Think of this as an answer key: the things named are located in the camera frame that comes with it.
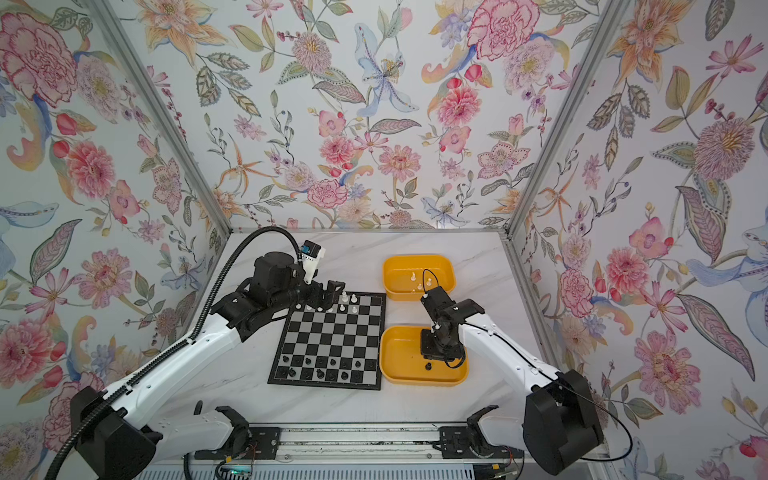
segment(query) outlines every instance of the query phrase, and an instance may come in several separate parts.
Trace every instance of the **orange lily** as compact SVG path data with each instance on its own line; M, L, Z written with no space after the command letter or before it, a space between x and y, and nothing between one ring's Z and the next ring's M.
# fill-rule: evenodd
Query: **orange lily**
M538 193L539 195L546 194L547 200L549 201L548 204L541 208L542 210L548 208L548 210L539 215L539 217L548 215L551 211L554 210L555 207L557 207L558 211L560 212L560 225L562 225L563 230L565 230L565 222L563 221L563 204L566 204L569 207L571 206L571 204L563 198L563 194L568 189L568 186L571 185L571 180L574 179L575 174L576 168L574 168L574 173L571 174L571 178L568 179L568 182L559 191L554 191L554 189L547 187Z
M246 190L248 190L248 174L249 173L261 175L262 177L267 177L267 178L274 178L274 177L272 175L262 174L261 172L256 171L252 168L254 165L258 165L262 163L260 161L255 161L250 164L243 164L243 155L240 154L240 149L237 146L237 142L233 138L232 138L232 143L235 146L235 153L237 154L237 165L230 168L229 170L224 171L224 173L221 174L221 180L219 180L219 184L217 188L221 187L221 184L224 183L224 178L227 175L230 176L230 180L234 180L236 177L240 177L240 183L237 185L237 188L235 189L235 191L237 192L240 189L240 185L245 184L243 193L240 194L240 196L242 197L243 195L245 195Z

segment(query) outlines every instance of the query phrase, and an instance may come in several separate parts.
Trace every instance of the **pink peony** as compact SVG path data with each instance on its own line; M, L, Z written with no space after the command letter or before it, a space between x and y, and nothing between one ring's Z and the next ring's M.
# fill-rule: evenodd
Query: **pink peony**
M469 127L453 127L445 132L440 139L440 151L452 151L455 154L460 154L464 150L464 146L467 144L469 138L469 132L472 130Z
M88 198L104 198L114 181L112 156L104 147L96 148L92 141L82 141L69 151L69 177L77 189Z
M334 114L327 110L320 112L319 122L320 137L340 134L344 131L344 127L346 126L344 115L341 113Z
M152 170L155 188L152 198L165 204L171 215L179 211L181 203L181 173L179 164L171 158L167 166L157 167Z
M118 185L112 187L112 191L109 193L109 207L112 209L112 215L118 220L139 213L139 203L125 180L118 180Z
M531 0L485 0L472 17L468 45L477 46L478 59L511 55L531 37L538 16Z
M93 252L93 263L83 262L83 270L88 273L77 275L73 283L80 284L80 296L89 300L93 297L93 307L109 306L110 297L119 297L131 291L131 278L134 274L127 269L131 262L127 257L118 255L118 249L107 250L107 254Z
M69 417L69 402L74 394L85 387L90 386L97 392L104 389L104 382L91 372L83 372L77 382L64 382L61 393L51 400L48 407L48 416L43 421L45 432L45 448L58 452L71 433Z
M589 257L592 240L587 240L579 233L572 234L563 245L563 262L572 269L581 270Z
M561 296L566 307L578 318L584 318L592 311L592 287L589 279L580 271L568 269L560 277Z
M0 66L16 90L28 100L37 94L54 108L69 101L77 64L61 34L25 13L6 13L0 23Z
M694 170L704 180L728 180L750 159L755 129L743 118L718 121L701 131L694 150Z
M664 225L659 217L653 217L629 236L629 244L645 258L663 257L670 248L664 242Z
M45 366L53 339L43 323L22 319L0 333L0 385L9 389L18 380L28 382Z
M307 193L310 203L320 208L334 208L346 202L348 196L346 187L339 185L338 180L328 178L314 184Z
M385 175L392 176L401 182L407 178L413 177L414 171L418 171L422 166L419 164L421 155L411 150L411 147L400 147L395 145L395 150L390 147L384 147L384 153L379 155L379 170Z
M343 135L328 137L320 147L322 155L330 164L345 164L355 154L355 145Z
M458 127L469 123L480 112L482 100L478 92L467 86L449 91L440 103L438 118L446 127Z
M630 247L614 248L606 270L611 286L620 293L637 293L650 280L648 265Z
M670 408L684 414L690 404L701 406L701 392L694 387L700 370L688 365L690 351L687 348L675 352L677 337L672 330L664 336L659 332L648 333L648 344L635 340L634 355L643 361L640 367L640 390L653 394L656 403L663 407L670 400Z

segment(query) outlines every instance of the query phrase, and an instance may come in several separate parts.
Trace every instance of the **flower stem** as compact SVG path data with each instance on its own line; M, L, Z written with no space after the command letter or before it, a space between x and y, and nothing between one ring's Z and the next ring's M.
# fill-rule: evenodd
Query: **flower stem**
M614 386L611 387L611 393L616 392L624 386L625 383L629 383L632 380L639 380L640 377L640 370L635 370L634 372L630 373L629 375L625 376L623 379L619 380L614 384Z

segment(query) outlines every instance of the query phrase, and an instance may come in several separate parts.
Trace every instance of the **pink flower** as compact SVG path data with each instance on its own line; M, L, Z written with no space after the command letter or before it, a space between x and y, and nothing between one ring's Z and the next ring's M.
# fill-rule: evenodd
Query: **pink flower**
M685 314L685 309L682 306L669 306L669 302L674 300L675 297L674 290L669 289L664 293L664 296L659 297L661 285L658 282L652 282L651 286L654 289L653 296L648 295L645 290L640 291L643 294L643 298L645 298L645 302L653 307L650 311L650 316L656 318L656 315L661 313L661 319L668 329L672 330L672 325L674 325L681 332L688 330L688 325L681 322L676 316L673 316Z
M85 387L90 386L95 391L104 389L104 382L92 372L83 372L77 382L64 382L61 393L51 400L48 416L43 421L45 432L45 448L58 452L71 433L69 406L72 397Z
M143 151L148 157L154 157L157 155L157 148L154 146L149 138L144 135L139 135L139 141L136 142L141 151Z
M159 220L139 220L139 235L141 239L150 245L155 240L160 240L163 237L163 229L165 223Z
M76 143L69 151L67 169L74 185L88 198L104 198L109 194L114 164L104 147L96 148L90 140Z
M453 158L448 159L447 161L440 161L440 172L443 177L448 177L451 180L466 176L464 169L461 168Z
M514 117L509 118L509 134L510 135L523 135L525 125L523 124L523 115L517 114Z
M469 123L480 112L481 103L474 88L454 88L442 99L438 117L446 127L458 127Z
M414 176L414 171L422 167L419 163L421 155L411 150L411 147L395 146L395 150L384 147L384 153L379 155L379 170L385 175L392 176L401 182Z
M346 187L339 185L338 180L328 178L314 184L307 193L307 200L320 208L334 208L336 205L341 205L346 202L348 195Z
M171 158L167 166L157 167L152 170L155 188L152 198L165 204L171 215L179 211L181 203L181 174L179 164Z
M93 297L93 307L104 308L109 306L110 297L119 297L131 291L131 278L133 272L127 269L131 262L127 257L118 255L118 249L107 250L107 254L93 252L93 263L83 262L85 275L77 275L73 283L80 285L80 296L85 300Z
M547 71L554 55L552 44L541 37L518 48L507 60L505 87L507 92L535 83Z
M725 55L718 51L713 51L710 54L710 60L715 62L717 65L708 65L707 70L720 70L721 68L725 68L725 71L720 74L720 78L727 77L731 69L735 70L736 73L741 73L743 71L755 71L755 66L745 60L747 60L752 55L763 51L763 44L759 43L749 51L745 51L746 48L750 46L751 41L752 35L747 35L741 41L739 48L737 48L736 51L733 51L733 40L726 41Z
M322 74L331 66L328 44L316 33L305 33L293 41L291 51L302 67L314 74Z
M614 248L608 255L606 269L611 286L620 293L636 293L650 280L648 265L630 247Z
M51 331L43 323L22 319L0 333L0 385L10 389L28 382L45 366L51 354Z
M77 64L61 34L26 13L6 13L0 23L0 66L16 90L28 100L37 94L54 108L69 101Z
M531 0L485 0L472 17L468 46L477 45L477 58L491 61L511 55L531 37L538 16Z
M355 148L357 148L357 150L365 150L367 148L370 153L373 153L374 147L383 148L383 145L389 141L388 138L379 140L379 137L381 136L381 134L375 134L371 136L371 132L367 131L365 134L365 140L360 137L355 137L355 141L359 144L356 145Z
M256 18L259 15L266 13L266 16L269 18L272 18L272 11L277 10L278 8L282 8L282 3L273 3L273 0L251 0L253 2L253 5L246 5L245 8L248 10L251 10L252 12L256 12L253 14L253 17Z
M579 233L572 234L563 245L563 261L572 269L581 270L589 257L592 240L587 240Z
M118 180L118 185L112 187L109 194L109 207L112 209L112 215L118 220L139 213L139 204L136 197L131 194L131 188L125 183L125 180Z
M531 153L530 148L515 150L510 144L500 141L490 152L478 155L478 163L481 167L478 176L480 178L499 177L528 158L529 153Z
M237 130L237 133L242 134L243 138L250 137L251 140L260 141L261 137L266 135L266 132L261 127L240 115L237 115L235 119L235 130Z
M345 164L355 154L355 145L343 135L328 137L320 147L322 155L330 164Z
M346 120L341 113L333 114L327 110L320 112L320 137L327 137L328 135L340 134L344 131L346 126Z
M664 240L664 226L659 217L651 218L629 236L629 244L645 258L663 257L669 253L670 248Z
M469 132L471 131L469 127L453 127L448 130L440 139L440 151L448 150L455 154L460 154L467 144Z
M147 65L147 74L149 75L149 78L152 79L152 83L154 83L155 87L170 87L169 83L163 83L168 79L168 75L164 71L155 75L154 66Z
M46 290L42 288L41 286L33 286L29 289L29 293L31 293L34 296L39 296L40 298L44 298L45 300L40 300L37 303L30 303L27 305L26 312L32 313L35 310L39 309L45 309L43 312L43 319L48 318L48 315L51 315L54 311L54 308L56 305L65 305L67 303L67 299L63 298L61 295L64 293L64 291L69 288L69 286L74 282L77 276L72 277L69 281L67 281L67 276L69 276L69 270L62 268L61 272L58 274L58 282L54 279L53 274L51 272L48 272L45 274L45 283L48 285L49 290Z
M666 336L656 331L648 333L647 345L642 339L635 343L634 355L643 361L640 390L654 394L654 400L661 407L669 397L670 408L681 415L690 404L701 406L701 392L694 387L694 383L700 381L700 370L687 364L690 359L687 348L675 352L677 337L672 330L667 330Z
M592 311L592 287L589 279L580 271L568 269L560 277L561 296L566 307L578 318L584 318Z
M743 118L705 127L694 149L696 173L704 180L728 180L739 173L755 149L754 133Z

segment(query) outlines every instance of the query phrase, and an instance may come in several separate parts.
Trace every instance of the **marble table surface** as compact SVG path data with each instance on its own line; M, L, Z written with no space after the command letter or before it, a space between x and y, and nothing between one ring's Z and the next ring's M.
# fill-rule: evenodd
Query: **marble table surface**
M316 280L346 282L348 290L385 292L382 264L398 254L437 253L451 260L457 286L453 300L472 298L506 333L540 355L522 298L498 233L313 233L297 232L301 245L311 240L326 248ZM214 278L246 237L234 233ZM219 297L253 275L253 261L269 251L292 252L277 233L258 237L243 251L225 279ZM249 422L454 422L477 410L505 403L511 389L495 367L468 352L469 377L454 387L394 385L382 378L380 391L270 385L266 382L284 320L271 323L245 344L214 360L166 404L166 416L191 412L197 400L208 408L228 405ZM420 302L387 299L386 325L429 326Z

